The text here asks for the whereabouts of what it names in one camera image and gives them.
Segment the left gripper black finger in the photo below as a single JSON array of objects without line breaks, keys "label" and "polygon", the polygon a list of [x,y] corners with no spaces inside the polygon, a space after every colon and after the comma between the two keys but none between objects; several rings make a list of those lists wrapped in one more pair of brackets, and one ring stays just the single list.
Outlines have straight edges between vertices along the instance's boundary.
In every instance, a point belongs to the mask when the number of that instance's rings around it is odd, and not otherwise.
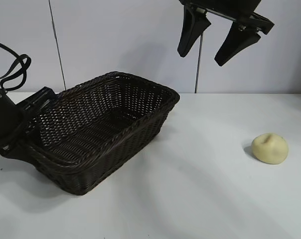
[{"label": "left gripper black finger", "polygon": [[40,147],[48,146],[48,121],[47,120],[33,120],[27,128],[26,135],[28,139]]},{"label": "left gripper black finger", "polygon": [[2,156],[8,159],[15,159],[23,162],[27,162],[38,168],[38,162],[31,157],[23,147],[15,146],[13,148],[2,149]]}]

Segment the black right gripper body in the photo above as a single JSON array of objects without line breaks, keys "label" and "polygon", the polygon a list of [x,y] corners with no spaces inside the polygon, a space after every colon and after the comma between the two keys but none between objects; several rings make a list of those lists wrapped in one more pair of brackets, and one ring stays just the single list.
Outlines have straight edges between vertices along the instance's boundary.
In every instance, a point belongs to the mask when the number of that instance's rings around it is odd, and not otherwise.
[{"label": "black right gripper body", "polygon": [[231,20],[240,30],[252,29],[267,35],[274,27],[268,18],[255,13],[259,0],[181,0],[180,3]]}]

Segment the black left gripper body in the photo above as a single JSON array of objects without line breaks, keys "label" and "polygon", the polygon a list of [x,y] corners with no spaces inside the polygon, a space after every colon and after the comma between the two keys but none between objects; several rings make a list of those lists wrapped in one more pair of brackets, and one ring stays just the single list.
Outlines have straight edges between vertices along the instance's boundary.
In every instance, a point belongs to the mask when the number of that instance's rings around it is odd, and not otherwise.
[{"label": "black left gripper body", "polygon": [[27,128],[42,108],[52,100],[54,91],[49,87],[43,87],[18,104],[0,89],[0,155],[2,149],[13,148],[19,146],[19,142],[29,141]]}]

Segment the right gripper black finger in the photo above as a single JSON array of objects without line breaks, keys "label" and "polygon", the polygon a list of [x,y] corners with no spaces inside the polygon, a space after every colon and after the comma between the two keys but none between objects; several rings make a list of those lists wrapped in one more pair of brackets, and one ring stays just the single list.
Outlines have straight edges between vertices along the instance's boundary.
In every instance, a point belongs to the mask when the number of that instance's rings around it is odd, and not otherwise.
[{"label": "right gripper black finger", "polygon": [[211,25],[206,17],[206,11],[198,11],[197,7],[184,6],[183,26],[177,51],[185,57],[198,37]]},{"label": "right gripper black finger", "polygon": [[256,28],[233,23],[214,59],[219,66],[223,66],[240,51],[257,43],[260,39]]}]

